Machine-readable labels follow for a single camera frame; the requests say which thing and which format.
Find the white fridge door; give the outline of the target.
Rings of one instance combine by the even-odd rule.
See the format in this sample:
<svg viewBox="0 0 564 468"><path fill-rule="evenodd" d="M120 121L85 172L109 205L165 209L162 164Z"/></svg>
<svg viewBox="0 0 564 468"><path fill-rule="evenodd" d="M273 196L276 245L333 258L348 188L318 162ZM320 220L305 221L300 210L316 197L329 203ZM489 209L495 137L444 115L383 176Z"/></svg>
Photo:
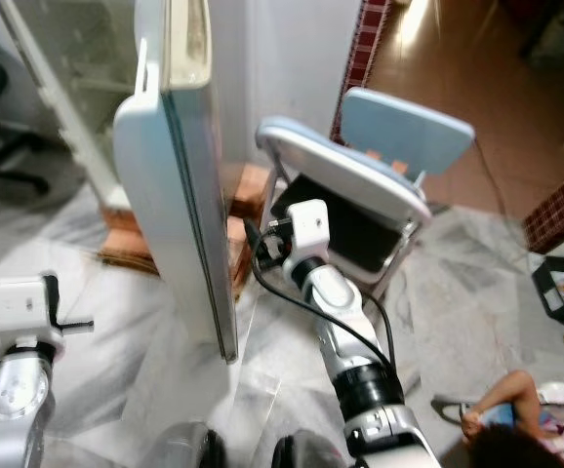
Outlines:
<svg viewBox="0 0 564 468"><path fill-rule="evenodd" d="M136 74L112 156L194 342L237 360L208 0L136 0Z"/></svg>

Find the orange brick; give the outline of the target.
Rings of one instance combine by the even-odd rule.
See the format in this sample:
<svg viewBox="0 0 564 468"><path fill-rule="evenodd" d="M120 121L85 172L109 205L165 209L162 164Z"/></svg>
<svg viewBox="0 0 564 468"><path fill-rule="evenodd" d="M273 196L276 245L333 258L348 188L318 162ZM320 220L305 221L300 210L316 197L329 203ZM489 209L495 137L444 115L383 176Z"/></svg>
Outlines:
<svg viewBox="0 0 564 468"><path fill-rule="evenodd" d="M254 164L243 165L229 202L228 214L241 219L260 221L269 187L270 170Z"/></svg>
<svg viewBox="0 0 564 468"><path fill-rule="evenodd" d="M145 275L160 275L139 224L130 210L102 207L101 217L107 226L106 240L98 253L102 262L108 266L135 269Z"/></svg>

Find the black bag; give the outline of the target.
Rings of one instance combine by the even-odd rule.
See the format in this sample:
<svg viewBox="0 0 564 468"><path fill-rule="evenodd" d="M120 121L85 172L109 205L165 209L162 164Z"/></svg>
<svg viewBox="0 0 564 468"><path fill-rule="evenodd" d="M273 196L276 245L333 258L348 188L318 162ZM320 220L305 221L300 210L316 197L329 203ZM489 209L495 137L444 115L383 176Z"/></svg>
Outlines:
<svg viewBox="0 0 564 468"><path fill-rule="evenodd" d="M380 221L371 215L370 210L345 200L305 175L297 175L287 184L270 207L270 213L285 218L288 217L287 207L309 200L321 200L326 204L331 236L328 249L332 254L339 254L364 271L381 271L401 241L397 227Z"/></svg>

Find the silver robot left leg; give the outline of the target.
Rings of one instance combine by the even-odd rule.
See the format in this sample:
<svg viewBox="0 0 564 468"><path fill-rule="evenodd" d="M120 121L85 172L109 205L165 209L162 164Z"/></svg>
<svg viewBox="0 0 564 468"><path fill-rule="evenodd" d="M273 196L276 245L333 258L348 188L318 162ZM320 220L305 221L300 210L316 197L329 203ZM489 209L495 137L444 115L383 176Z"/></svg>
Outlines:
<svg viewBox="0 0 564 468"><path fill-rule="evenodd" d="M145 452L138 468L225 468L222 437L200 420L171 425Z"/></svg>

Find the silver robot leg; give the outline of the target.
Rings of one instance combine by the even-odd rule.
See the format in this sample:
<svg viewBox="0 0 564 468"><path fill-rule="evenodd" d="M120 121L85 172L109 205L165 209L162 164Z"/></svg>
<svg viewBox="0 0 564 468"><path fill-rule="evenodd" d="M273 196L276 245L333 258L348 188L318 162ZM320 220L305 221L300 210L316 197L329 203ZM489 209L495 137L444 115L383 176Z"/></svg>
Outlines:
<svg viewBox="0 0 564 468"><path fill-rule="evenodd" d="M222 437L200 420L171 425L145 452L138 468L225 468Z"/></svg>
<svg viewBox="0 0 564 468"><path fill-rule="evenodd" d="M347 468L335 443L321 434L299 431L274 446L269 468Z"/></svg>

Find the pale blue folding chair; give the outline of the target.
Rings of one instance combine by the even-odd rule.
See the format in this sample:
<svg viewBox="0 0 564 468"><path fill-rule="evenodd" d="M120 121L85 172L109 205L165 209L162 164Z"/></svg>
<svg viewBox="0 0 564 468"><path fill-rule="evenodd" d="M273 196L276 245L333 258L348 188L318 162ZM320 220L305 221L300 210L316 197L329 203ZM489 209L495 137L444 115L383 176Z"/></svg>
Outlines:
<svg viewBox="0 0 564 468"><path fill-rule="evenodd" d="M287 184L305 176L397 227L401 241L377 273L330 253L331 262L363 293L380 297L433 219L422 182L460 159L475 132L456 117L367 88L347 91L342 110L344 143L290 117L267 117L257 126L257 147L269 157L274 178L282 184L270 193L268 212L283 218L271 214L270 207Z"/></svg>

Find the red tiled pillar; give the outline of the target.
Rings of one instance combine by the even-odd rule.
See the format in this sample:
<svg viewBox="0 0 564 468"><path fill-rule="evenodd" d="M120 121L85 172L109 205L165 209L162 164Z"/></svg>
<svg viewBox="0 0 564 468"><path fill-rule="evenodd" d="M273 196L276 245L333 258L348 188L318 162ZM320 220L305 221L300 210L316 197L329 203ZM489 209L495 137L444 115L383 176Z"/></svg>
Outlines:
<svg viewBox="0 0 564 468"><path fill-rule="evenodd" d="M352 88L363 88L370 79L376 52L380 47L382 30L389 18L393 0L359 0L359 10L350 36L347 65L336 103L330 137L333 141L344 143L342 138L342 103L344 95Z"/></svg>
<svg viewBox="0 0 564 468"><path fill-rule="evenodd" d="M564 244L564 182L524 218L523 230L531 253L548 254Z"/></svg>

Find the silver robot right leg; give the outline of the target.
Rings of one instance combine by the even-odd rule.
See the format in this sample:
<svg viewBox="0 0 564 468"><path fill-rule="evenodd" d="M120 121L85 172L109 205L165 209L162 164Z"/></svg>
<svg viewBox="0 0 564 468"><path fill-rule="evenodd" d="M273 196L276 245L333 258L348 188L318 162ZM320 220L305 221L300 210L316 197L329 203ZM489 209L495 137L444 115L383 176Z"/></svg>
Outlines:
<svg viewBox="0 0 564 468"><path fill-rule="evenodd" d="M269 468L347 468L335 443L321 434L299 431L274 446Z"/></svg>

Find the curly haired child in pink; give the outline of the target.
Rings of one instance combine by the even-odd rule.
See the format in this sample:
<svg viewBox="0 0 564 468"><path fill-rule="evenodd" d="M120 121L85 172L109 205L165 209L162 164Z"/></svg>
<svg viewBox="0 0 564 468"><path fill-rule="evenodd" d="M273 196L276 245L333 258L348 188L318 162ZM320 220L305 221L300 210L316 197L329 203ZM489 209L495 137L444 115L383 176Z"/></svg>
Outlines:
<svg viewBox="0 0 564 468"><path fill-rule="evenodd" d="M514 370L461 413L470 468L564 468L564 405Z"/></svg>

